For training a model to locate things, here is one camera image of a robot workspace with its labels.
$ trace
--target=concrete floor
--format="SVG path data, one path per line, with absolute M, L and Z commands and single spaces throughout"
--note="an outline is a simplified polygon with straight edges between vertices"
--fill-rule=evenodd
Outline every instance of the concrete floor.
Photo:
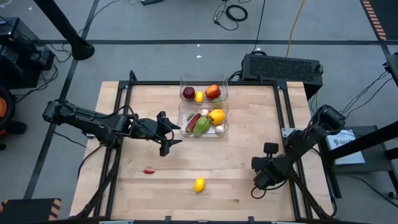
M 74 28 L 80 30 L 89 18 L 92 6 L 98 3 L 98 7 L 94 8 L 98 11 L 111 1 L 56 2 Z M 287 40 L 300 3 L 299 0 L 267 0 L 259 38 Z M 59 70 L 58 78 L 46 90 L 31 94 L 17 105 L 16 119 L 27 123 L 29 127 L 22 136 L 6 138 L 8 149 L 0 151 L 0 201 L 24 197 L 49 126 L 42 120 L 41 114 L 47 101 L 59 97 L 68 73 L 74 72 L 74 76 L 67 100 L 94 109 L 101 82 L 127 80 L 130 70 L 135 71 L 139 80 L 179 80 L 185 73 L 205 79 L 215 74 L 230 75 L 238 70 L 244 54 L 252 50 L 252 44 L 239 41 L 235 44 L 203 42 L 255 40 L 262 1 L 254 0 L 244 5 L 249 17 L 234 32 L 214 25 L 212 16 L 218 4 L 219 1 L 215 0 L 166 0 L 151 6 L 136 4 L 133 7 L 127 0 L 119 0 L 101 11 L 93 20 L 88 40 L 196 41 L 190 41 L 191 44 L 153 41 L 149 44 L 119 45 L 103 42 L 95 45 L 96 53 L 88 60 L 76 63 L 70 59 L 55 63 Z M 63 39 L 33 0 L 13 1 L 0 8 L 0 15 L 20 17 L 41 39 Z M 234 26 L 228 20 L 221 22 L 225 26 Z M 318 105 L 329 104 L 341 110 L 383 72 L 385 59 L 379 45 L 328 45 L 328 40 L 377 40 L 359 0 L 307 0 L 293 39 L 325 40 L 322 43 L 293 45 L 289 53 L 290 57 L 315 59 L 323 64 L 324 86 L 318 92 Z M 257 47 L 275 56 L 284 56 L 287 49 L 282 44 Z M 397 45 L 388 48 L 392 53 L 398 51 Z M 66 57 L 65 54 L 56 53 L 60 58 Z M 369 99 L 381 84 L 375 84 L 358 103 Z M 350 115 L 347 125 L 375 124 L 383 127 L 396 121 L 398 105 L 394 96 L 397 95 L 395 83 L 389 82 L 369 104 Z M 77 129 L 60 126 L 57 131 L 86 143 L 85 137 Z M 398 141 L 389 141 L 387 148 L 396 147 L 397 144 Z M 61 198 L 60 218 L 69 215 L 77 182 L 76 173 L 83 154 L 83 148 L 58 136 L 53 137 L 32 196 Z M 381 192 L 393 190 L 386 173 L 364 174 L 361 177 Z M 396 222 L 396 208 L 363 183 L 343 175 L 338 180 L 343 194 L 343 198 L 337 199 L 339 219 L 366 223 Z

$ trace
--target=wooden tabletop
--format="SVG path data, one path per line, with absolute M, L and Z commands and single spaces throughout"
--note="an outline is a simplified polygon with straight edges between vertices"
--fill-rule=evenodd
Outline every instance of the wooden tabletop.
M 103 82 L 96 111 L 112 113 L 118 82 Z M 295 125 L 305 128 L 310 119 L 307 98 L 302 83 L 288 83 Z M 274 92 L 271 86 L 229 86 L 229 130 L 223 138 L 183 137 L 166 157 L 159 156 L 159 145 L 152 141 L 124 139 L 112 219 L 163 220 L 247 220 L 292 221 L 294 213 L 289 185 L 268 191 L 262 199 L 251 198 L 255 173 L 251 158 L 264 156 L 265 142 L 279 143 L 279 131 Z M 280 92 L 284 120 L 287 124 L 283 93 Z M 130 105 L 140 118 L 155 119 L 165 110 L 171 122 L 177 123 L 179 86 L 133 86 Z M 98 146 L 89 140 L 86 155 Z M 76 187 L 70 215 L 76 215 L 98 188 L 105 149 L 94 154 L 83 166 Z M 309 191 L 324 210 L 331 214 L 328 187 L 322 162 L 309 151 L 302 157 Z M 144 174 L 144 169 L 156 170 Z M 196 178 L 206 179 L 206 189 L 196 194 Z M 297 189 L 300 213 L 305 217 L 302 195 Z M 105 193 L 101 206 L 104 214 Z

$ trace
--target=small red pepper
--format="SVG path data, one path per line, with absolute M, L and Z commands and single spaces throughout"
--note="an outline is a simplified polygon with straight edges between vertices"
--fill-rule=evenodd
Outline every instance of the small red pepper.
M 143 173 L 145 173 L 145 174 L 153 174 L 153 173 L 155 173 L 155 171 L 153 171 L 153 170 L 144 170 Z

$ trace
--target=plastic container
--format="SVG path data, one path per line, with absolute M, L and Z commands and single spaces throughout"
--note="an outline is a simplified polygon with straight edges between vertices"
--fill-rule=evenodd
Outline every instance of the plastic container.
M 198 91 L 202 91 L 203 94 L 205 95 L 205 99 L 203 100 L 204 103 L 211 102 L 210 99 L 207 99 L 205 91 L 206 89 L 211 86 L 211 85 L 218 85 L 221 91 L 221 95 L 218 97 L 222 101 L 226 101 L 228 99 L 228 79 L 224 75 L 214 75 L 211 78 L 206 78 L 206 81 L 201 80 L 201 78 L 194 77 L 192 75 L 183 75 L 181 77 L 181 82 L 180 82 L 180 98 L 181 100 L 185 101 L 192 101 L 194 103 L 195 100 L 187 100 L 184 98 L 182 92 L 184 91 L 185 87 L 193 87 L 195 90 L 195 93 Z
M 191 112 L 199 112 L 203 109 L 206 109 L 208 111 L 215 110 L 215 109 L 221 109 L 224 111 L 225 114 L 225 119 L 223 121 L 222 125 L 224 127 L 224 132 L 223 133 L 216 133 L 216 126 L 211 125 L 210 129 L 207 133 L 205 134 L 193 134 L 193 133 L 188 133 L 185 131 L 185 128 L 187 127 L 189 121 L 187 121 L 188 115 Z M 228 125 L 228 105 L 225 102 L 220 102 L 220 103 L 191 103 L 189 101 L 181 101 L 181 103 L 178 106 L 178 126 L 181 127 L 180 131 L 181 133 L 184 134 L 184 136 L 190 136 L 190 137 L 209 137 L 209 138 L 222 138 L 229 129 Z

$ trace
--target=black metal frame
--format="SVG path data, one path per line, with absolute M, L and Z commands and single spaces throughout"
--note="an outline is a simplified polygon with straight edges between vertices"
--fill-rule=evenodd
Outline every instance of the black metal frame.
M 137 81 L 137 78 L 135 76 L 133 76 L 132 82 L 120 81 L 119 85 L 118 85 L 118 92 L 116 94 L 114 110 L 116 111 L 120 107 L 121 96 L 122 96 L 123 90 L 125 88 L 127 89 L 127 93 L 126 93 L 126 99 L 125 99 L 124 105 L 128 105 L 130 102 L 130 99 L 131 99 L 132 87 L 134 85 L 179 85 L 179 84 L 180 84 L 179 81 Z M 211 85 L 211 84 L 213 84 L 213 82 L 195 82 L 195 84 L 196 85 Z M 285 123 L 284 123 L 284 116 L 283 116 L 282 106 L 281 106 L 280 97 L 279 97 L 279 88 L 281 88 L 281 87 L 278 84 L 276 84 L 276 82 L 231 82 L 228 85 L 232 85 L 232 86 L 272 86 L 274 89 L 275 104 L 276 104 L 277 115 L 278 115 L 279 126 L 280 126 L 280 136 L 282 137 L 282 128 L 285 127 Z M 287 91 L 287 88 L 281 88 L 281 89 L 283 90 L 283 94 L 284 94 L 284 100 L 285 100 L 285 104 L 286 104 L 289 126 L 291 128 L 294 128 L 295 125 L 294 125 L 294 119 L 293 119 L 293 112 L 292 112 L 292 108 L 290 105 L 289 93 Z M 125 108 L 123 113 L 127 114 L 127 108 Z M 123 140 L 121 140 L 120 146 L 115 149 L 116 154 L 115 154 L 113 162 L 114 162 L 114 164 L 116 163 L 117 167 L 119 167 L 122 147 L 123 147 Z M 108 168 L 109 168 L 112 150 L 113 149 L 111 149 L 111 148 L 108 148 L 108 147 L 106 148 L 99 185 L 103 184 L 106 177 L 109 175 Z M 306 185 L 304 171 L 303 171 L 303 165 L 302 165 L 301 160 L 297 163 L 297 169 L 298 169 L 298 174 L 299 174 L 300 180 Z M 113 174 L 113 175 L 114 176 L 112 178 L 112 181 L 110 183 L 110 188 L 109 188 L 108 201 L 106 204 L 106 212 L 105 212 L 106 217 L 111 216 L 114 193 L 116 190 L 116 181 L 118 179 L 118 172 L 116 172 L 116 175 L 115 174 Z M 297 221 L 297 220 L 301 219 L 302 217 L 300 215 L 300 207 L 299 207 L 299 201 L 297 198 L 296 187 L 295 187 L 293 180 L 291 180 L 291 179 L 289 179 L 289 186 L 290 186 L 290 194 L 292 196 L 294 217 L 295 217 L 295 220 Z M 102 199 L 103 198 L 101 196 L 94 207 L 94 214 L 93 214 L 94 217 L 98 217 L 100 215 Z M 306 198 L 303 198 L 303 201 L 304 201 L 304 205 L 305 205 L 306 216 L 307 216 L 307 218 L 312 219 L 313 218 L 312 217 L 312 209 L 311 209 Z M 166 217 L 165 221 L 167 222 L 167 220 L 171 220 L 171 218 Z M 269 223 L 269 222 L 255 222 L 253 217 L 249 217 L 249 223 Z

